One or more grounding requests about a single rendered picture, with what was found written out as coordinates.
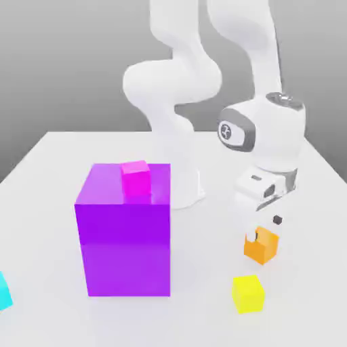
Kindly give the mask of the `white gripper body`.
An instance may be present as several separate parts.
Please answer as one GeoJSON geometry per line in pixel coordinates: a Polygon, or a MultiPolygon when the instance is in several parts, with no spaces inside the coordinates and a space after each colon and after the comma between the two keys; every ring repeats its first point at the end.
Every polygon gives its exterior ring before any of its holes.
{"type": "Polygon", "coordinates": [[[245,201],[239,203],[239,232],[246,234],[254,231],[261,226],[271,229],[274,224],[275,216],[285,219],[285,208],[276,201],[260,210],[256,209],[256,204],[253,201],[245,201]]]}

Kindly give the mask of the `large purple box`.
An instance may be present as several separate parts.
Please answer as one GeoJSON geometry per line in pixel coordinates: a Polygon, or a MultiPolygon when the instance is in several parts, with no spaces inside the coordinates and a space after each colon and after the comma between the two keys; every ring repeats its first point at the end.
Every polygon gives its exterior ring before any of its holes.
{"type": "Polygon", "coordinates": [[[167,163],[149,164],[152,194],[123,195],[121,166],[92,166],[75,201],[87,292],[91,297],[168,297],[170,185],[167,163]]]}

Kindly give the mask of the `small magenta cube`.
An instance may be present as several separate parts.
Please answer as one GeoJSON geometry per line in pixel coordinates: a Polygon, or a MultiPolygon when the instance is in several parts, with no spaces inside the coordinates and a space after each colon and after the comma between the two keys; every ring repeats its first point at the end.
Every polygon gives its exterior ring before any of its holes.
{"type": "Polygon", "coordinates": [[[126,197],[145,196],[151,193],[150,168],[146,161],[122,163],[121,178],[126,197]]]}

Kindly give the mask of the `small yellow cube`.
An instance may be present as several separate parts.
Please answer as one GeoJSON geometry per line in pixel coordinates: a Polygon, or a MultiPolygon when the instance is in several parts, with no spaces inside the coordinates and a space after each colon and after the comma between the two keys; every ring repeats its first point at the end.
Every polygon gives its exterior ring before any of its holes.
{"type": "Polygon", "coordinates": [[[235,277],[232,280],[232,298],[239,314],[261,312],[265,291],[256,275],[235,277]]]}

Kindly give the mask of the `small orange cube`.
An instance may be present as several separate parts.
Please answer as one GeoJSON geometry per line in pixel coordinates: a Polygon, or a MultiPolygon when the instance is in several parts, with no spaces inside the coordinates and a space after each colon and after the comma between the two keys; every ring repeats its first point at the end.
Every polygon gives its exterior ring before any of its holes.
{"type": "Polygon", "coordinates": [[[277,254],[279,236],[260,226],[256,228],[255,234],[256,239],[252,242],[245,238],[244,255],[265,265],[277,254]]]}

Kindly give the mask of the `small cyan cube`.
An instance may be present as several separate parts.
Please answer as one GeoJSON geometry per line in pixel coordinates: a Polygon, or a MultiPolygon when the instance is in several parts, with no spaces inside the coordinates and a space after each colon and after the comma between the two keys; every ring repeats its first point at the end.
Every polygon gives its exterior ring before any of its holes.
{"type": "Polygon", "coordinates": [[[12,305],[13,301],[9,292],[9,287],[3,276],[3,273],[0,271],[0,311],[9,308],[12,305]]]}

